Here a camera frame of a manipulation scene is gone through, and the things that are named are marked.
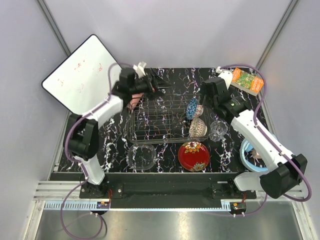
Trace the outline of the orange green book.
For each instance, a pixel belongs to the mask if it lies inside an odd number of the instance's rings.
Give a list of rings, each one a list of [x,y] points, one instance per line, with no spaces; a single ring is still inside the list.
[[[250,95],[257,96],[264,86],[264,81],[240,68],[235,68],[232,72],[231,85]]]

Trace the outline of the light blue headphones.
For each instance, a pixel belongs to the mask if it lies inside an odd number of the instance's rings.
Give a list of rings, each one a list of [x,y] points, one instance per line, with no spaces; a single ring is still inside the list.
[[[247,140],[243,139],[239,149],[239,157],[243,166],[255,173],[268,172],[265,164],[262,164],[263,159],[252,158],[251,150],[255,149],[253,145]]]

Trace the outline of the brown patterned ceramic bowl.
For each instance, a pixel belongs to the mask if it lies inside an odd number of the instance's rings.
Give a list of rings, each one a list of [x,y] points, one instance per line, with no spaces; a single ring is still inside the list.
[[[204,137],[208,131],[208,127],[205,122],[199,117],[195,117],[191,121],[189,128],[189,136],[192,138]]]

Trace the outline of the red floral plate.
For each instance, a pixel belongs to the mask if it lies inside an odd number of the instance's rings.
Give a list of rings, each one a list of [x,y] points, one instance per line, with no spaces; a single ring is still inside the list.
[[[198,141],[185,142],[179,148],[177,156],[180,165],[190,172],[202,171],[210,162],[209,150]]]

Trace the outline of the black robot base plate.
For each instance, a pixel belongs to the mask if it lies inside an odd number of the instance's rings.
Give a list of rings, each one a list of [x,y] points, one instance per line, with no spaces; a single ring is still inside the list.
[[[240,191],[233,180],[237,173],[107,173],[98,186],[86,183],[81,199],[123,199],[134,195],[200,195],[213,199],[254,199],[253,190]]]

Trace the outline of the clear glass square plate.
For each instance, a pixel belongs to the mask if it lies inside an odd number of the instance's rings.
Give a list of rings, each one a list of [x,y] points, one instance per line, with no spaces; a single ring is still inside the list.
[[[155,165],[157,152],[151,144],[134,144],[130,147],[127,157],[127,164],[130,169],[147,171]]]

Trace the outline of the small pink white plug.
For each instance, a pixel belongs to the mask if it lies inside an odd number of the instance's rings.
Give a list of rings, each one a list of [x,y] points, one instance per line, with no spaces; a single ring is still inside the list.
[[[261,155],[255,149],[251,150],[251,156],[254,159],[262,159]]]

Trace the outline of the pink plastic cup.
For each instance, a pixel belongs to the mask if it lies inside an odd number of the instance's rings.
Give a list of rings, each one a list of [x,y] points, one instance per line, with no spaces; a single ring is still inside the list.
[[[144,93],[133,94],[131,101],[127,105],[127,108],[129,110],[133,110],[138,105],[138,103],[140,102],[143,96],[144,96]]]

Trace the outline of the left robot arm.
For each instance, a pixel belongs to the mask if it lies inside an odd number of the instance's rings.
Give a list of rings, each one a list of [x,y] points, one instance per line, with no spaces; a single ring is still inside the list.
[[[68,160],[77,163],[84,173],[84,181],[92,184],[90,192],[97,198],[108,193],[103,182],[102,170],[97,152],[99,150],[99,129],[114,115],[121,113],[136,94],[157,98],[162,90],[171,84],[163,80],[155,71],[147,74],[137,66],[123,68],[106,99],[83,115],[71,114],[68,118],[64,139],[64,153]]]

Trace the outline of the clear drinking glass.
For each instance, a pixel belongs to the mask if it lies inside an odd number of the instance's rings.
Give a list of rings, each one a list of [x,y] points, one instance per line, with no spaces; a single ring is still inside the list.
[[[224,135],[227,133],[229,127],[221,120],[216,120],[210,125],[209,138],[214,142],[220,141]]]

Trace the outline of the blue orange patterned bowl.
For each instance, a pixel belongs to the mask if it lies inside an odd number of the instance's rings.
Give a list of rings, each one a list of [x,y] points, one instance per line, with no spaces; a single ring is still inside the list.
[[[194,118],[200,117],[204,112],[204,107],[198,104],[197,99],[194,97],[188,103],[186,108],[186,118],[188,120],[193,120]]]

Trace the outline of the white whiteboard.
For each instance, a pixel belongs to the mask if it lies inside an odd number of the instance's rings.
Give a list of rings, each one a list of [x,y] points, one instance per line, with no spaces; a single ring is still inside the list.
[[[107,97],[121,67],[100,39],[90,35],[41,83],[70,112],[83,115]]]

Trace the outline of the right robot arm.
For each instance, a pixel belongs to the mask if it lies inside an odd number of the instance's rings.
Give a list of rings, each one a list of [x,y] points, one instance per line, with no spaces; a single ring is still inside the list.
[[[227,185],[228,195],[239,198],[245,191],[264,191],[277,199],[304,179],[307,159],[286,149],[257,119],[251,106],[241,97],[232,97],[226,81],[214,77],[201,83],[201,105],[213,109],[259,153],[266,165],[263,172],[244,172]]]

